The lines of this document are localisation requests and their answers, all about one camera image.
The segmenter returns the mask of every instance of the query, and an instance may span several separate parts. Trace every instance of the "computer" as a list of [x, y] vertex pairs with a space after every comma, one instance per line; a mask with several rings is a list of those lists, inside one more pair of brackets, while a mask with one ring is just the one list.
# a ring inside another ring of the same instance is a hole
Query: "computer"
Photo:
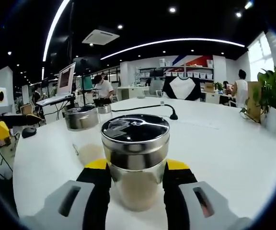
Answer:
[[46, 106], [48, 104], [63, 101], [72, 97], [72, 84], [75, 64], [76, 63], [73, 63], [59, 72], [56, 96], [39, 101], [36, 103], [37, 105]]

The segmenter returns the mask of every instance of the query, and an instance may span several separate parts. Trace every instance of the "laptop screen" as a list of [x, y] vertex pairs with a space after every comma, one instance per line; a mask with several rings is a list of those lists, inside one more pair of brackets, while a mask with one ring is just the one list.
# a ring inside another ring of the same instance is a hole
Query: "laptop screen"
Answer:
[[71, 93], [75, 63], [67, 66], [59, 72], [57, 94]]

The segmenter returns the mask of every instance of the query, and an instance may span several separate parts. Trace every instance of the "black ceiling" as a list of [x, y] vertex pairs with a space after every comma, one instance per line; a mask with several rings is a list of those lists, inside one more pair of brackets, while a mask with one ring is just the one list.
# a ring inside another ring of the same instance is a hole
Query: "black ceiling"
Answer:
[[[61, 0], [9, 0], [0, 3], [0, 68], [9, 65], [14, 71], [14, 85], [26, 84], [24, 76], [33, 82], [41, 80], [41, 68], [46, 76], [59, 72], [70, 62], [68, 55], [69, 25], [73, 31], [72, 55], [104, 57], [116, 51], [173, 38], [214, 38], [249, 45], [266, 29], [255, 7], [243, 12], [247, 0], [139, 0], [101, 1], [74, 0], [63, 12], [49, 47], [47, 63], [42, 63], [46, 37]], [[177, 12], [170, 14], [168, 8]], [[99, 26], [114, 30], [120, 37], [105, 46], [90, 47], [83, 39]], [[246, 49], [213, 42], [182, 41], [146, 46], [124, 52], [101, 61], [102, 68], [130, 61], [163, 55], [221, 55], [237, 59]]]

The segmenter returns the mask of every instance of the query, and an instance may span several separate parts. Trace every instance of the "round table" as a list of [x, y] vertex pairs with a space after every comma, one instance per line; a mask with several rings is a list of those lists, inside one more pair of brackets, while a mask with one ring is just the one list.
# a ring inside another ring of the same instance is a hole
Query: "round table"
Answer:
[[[172, 105], [179, 117], [173, 121], [167, 106], [113, 113], [152, 114], [171, 126], [168, 158], [189, 165], [198, 181], [205, 181], [229, 201], [239, 217], [256, 218], [276, 191], [276, 137], [260, 124], [245, 120], [240, 109], [217, 104], [166, 98], [129, 99], [112, 104], [113, 110], [160, 104]], [[68, 180], [76, 180], [84, 166], [80, 150], [94, 149], [90, 160], [104, 158], [100, 128], [71, 132], [60, 119], [37, 129], [33, 137], [21, 138], [13, 169], [14, 198], [20, 217], [32, 216], [45, 198]], [[114, 197], [112, 185], [111, 196]], [[109, 204], [106, 229], [167, 229], [163, 189], [158, 201], [145, 212], [131, 212], [115, 199]]]

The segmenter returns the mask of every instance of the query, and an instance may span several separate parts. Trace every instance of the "black mouse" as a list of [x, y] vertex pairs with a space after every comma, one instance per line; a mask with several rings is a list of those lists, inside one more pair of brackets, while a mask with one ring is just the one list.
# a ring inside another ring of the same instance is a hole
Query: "black mouse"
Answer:
[[25, 128], [22, 131], [22, 137], [29, 138], [29, 137], [32, 137], [33, 135], [35, 135], [36, 133], [37, 133], [36, 128]]

